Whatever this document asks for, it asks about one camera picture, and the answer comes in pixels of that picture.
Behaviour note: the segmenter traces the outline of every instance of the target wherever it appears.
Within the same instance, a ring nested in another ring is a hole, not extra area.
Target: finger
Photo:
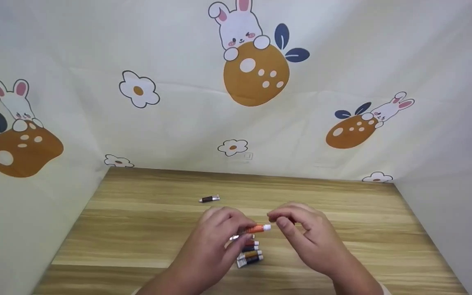
[[[219,210],[221,210],[221,207],[210,207],[209,209],[205,210],[205,212],[200,217],[198,223],[201,224],[205,222],[212,216],[212,214],[214,214],[216,211],[219,211]]]
[[[303,253],[311,251],[315,246],[313,242],[307,239],[286,217],[279,217],[276,220],[278,228],[287,238],[291,246],[301,256]]]
[[[285,207],[291,207],[291,206],[302,208],[302,209],[305,209],[305,210],[313,212],[313,213],[319,213],[319,211],[317,211],[316,209],[314,209],[313,207],[311,207],[311,206],[309,206],[305,203],[296,203],[296,202],[288,202],[288,203],[282,204],[277,209],[285,208]]]
[[[241,229],[255,226],[256,222],[245,216],[243,213],[225,220],[216,230],[221,233],[223,241],[227,241],[231,236],[236,235]]]
[[[314,225],[313,213],[299,207],[285,207],[274,209],[268,213],[269,221],[275,222],[279,217],[286,217],[302,224],[306,230],[311,230]]]
[[[236,261],[236,258],[238,258],[241,250],[243,250],[243,247],[245,247],[245,242],[251,239],[251,237],[251,234],[242,235],[227,246],[223,259],[221,260],[224,269],[229,270],[234,261]]]
[[[222,224],[225,220],[236,216],[245,217],[245,214],[239,211],[238,209],[234,209],[231,207],[223,207],[213,213],[212,216],[210,216],[206,222],[209,222],[213,226],[218,226]]]

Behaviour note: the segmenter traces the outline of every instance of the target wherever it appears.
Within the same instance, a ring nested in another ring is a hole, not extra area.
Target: right hand
[[[333,277],[343,260],[350,256],[324,213],[305,204],[286,203],[267,214],[270,222],[276,222],[302,261],[313,270]],[[306,230],[301,233],[293,222],[299,222]]]

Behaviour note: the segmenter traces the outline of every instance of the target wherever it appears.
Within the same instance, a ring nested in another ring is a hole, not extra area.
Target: bunny paw
[[[372,113],[365,113],[362,115],[362,119],[364,120],[371,120],[372,118],[374,118],[374,115]]]
[[[253,41],[257,49],[266,49],[270,45],[270,39],[266,35],[257,36]]]
[[[237,57],[238,57],[238,49],[236,47],[231,47],[225,50],[225,53],[223,54],[223,58],[225,58],[226,61],[235,60]]]
[[[25,120],[18,119],[12,124],[12,130],[17,132],[23,132],[28,128],[28,124]]]
[[[33,119],[32,119],[32,122],[36,123],[36,125],[38,125],[39,127],[44,128],[44,127],[43,127],[43,123],[41,123],[41,121],[39,121],[38,119],[33,118]]]

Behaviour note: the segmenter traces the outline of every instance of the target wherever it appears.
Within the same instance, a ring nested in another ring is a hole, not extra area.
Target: white flower
[[[115,167],[134,167],[129,159],[116,157],[115,155],[105,155],[105,164]]]
[[[383,172],[373,172],[371,176],[364,177],[362,181],[370,181],[370,182],[388,182],[393,180],[391,175],[386,175]]]
[[[144,108],[147,104],[159,102],[159,95],[156,93],[156,84],[147,77],[140,77],[131,71],[123,71],[123,81],[120,82],[120,91],[123,95],[131,99],[132,104],[137,108]]]
[[[233,156],[236,153],[247,151],[247,140],[230,139],[225,140],[222,145],[218,146],[218,151],[224,152],[227,157]]]

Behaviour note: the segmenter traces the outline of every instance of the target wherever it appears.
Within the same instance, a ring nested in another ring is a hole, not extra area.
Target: hand
[[[276,222],[302,261],[313,270],[332,276],[337,272],[339,260],[349,251],[324,213],[305,204],[286,203],[268,214]],[[306,230],[301,233],[294,222]]]
[[[241,211],[230,207],[204,212],[174,262],[137,294],[198,295],[219,282],[252,235],[225,244],[238,231],[255,226]]]
[[[267,215],[308,267],[333,280],[337,295],[383,294],[380,284],[347,250],[324,213],[305,204],[287,203]],[[305,233],[295,222],[302,224]]]

